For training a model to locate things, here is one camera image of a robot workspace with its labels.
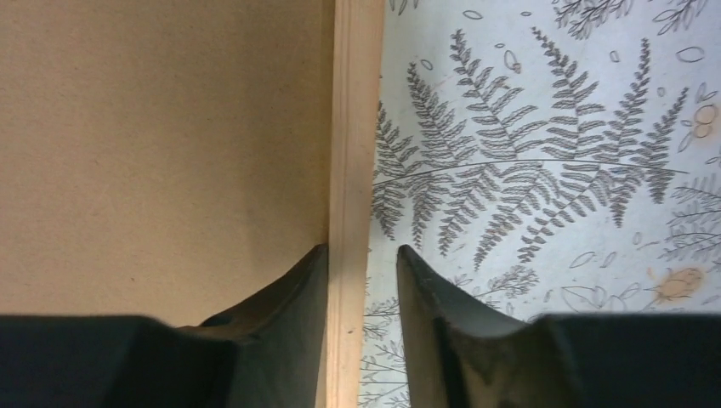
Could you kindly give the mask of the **brown cardboard backing board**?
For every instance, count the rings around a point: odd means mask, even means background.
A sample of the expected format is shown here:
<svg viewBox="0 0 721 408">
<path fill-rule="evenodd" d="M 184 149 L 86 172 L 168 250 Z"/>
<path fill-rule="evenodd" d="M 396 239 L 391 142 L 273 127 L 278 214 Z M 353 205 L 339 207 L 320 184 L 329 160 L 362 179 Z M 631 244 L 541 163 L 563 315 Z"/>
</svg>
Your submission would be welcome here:
<svg viewBox="0 0 721 408">
<path fill-rule="evenodd" d="M 327 236 L 330 1 L 4 1 L 1 310 L 196 324 Z"/>
</svg>

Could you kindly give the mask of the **orange picture frame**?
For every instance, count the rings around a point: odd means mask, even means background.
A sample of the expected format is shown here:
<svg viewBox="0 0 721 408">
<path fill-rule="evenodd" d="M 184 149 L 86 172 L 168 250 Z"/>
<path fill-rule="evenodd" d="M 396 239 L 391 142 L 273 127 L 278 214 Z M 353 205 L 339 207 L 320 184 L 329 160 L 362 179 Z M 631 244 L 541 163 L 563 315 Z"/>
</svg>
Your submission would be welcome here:
<svg viewBox="0 0 721 408">
<path fill-rule="evenodd" d="M 330 163 L 326 332 L 316 406 L 355 407 L 361 380 L 385 3 L 325 1 Z"/>
</svg>

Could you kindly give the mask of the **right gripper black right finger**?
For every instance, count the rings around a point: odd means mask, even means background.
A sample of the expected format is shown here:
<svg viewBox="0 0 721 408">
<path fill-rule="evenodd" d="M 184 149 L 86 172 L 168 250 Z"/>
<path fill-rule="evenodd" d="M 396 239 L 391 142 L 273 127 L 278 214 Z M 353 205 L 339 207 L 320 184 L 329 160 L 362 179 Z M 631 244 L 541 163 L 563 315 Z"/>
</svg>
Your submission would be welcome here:
<svg viewBox="0 0 721 408">
<path fill-rule="evenodd" d="M 718 314 L 546 314 L 526 323 L 396 258 L 414 407 L 717 407 Z"/>
</svg>

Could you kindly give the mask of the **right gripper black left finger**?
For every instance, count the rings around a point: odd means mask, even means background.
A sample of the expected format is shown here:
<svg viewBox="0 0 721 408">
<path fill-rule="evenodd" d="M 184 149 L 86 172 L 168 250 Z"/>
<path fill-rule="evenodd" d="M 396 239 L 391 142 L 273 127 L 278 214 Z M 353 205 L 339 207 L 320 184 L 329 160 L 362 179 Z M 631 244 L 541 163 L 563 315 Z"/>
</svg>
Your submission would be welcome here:
<svg viewBox="0 0 721 408">
<path fill-rule="evenodd" d="M 328 250 L 198 326 L 142 315 L 1 318 L 4 407 L 312 407 Z"/>
</svg>

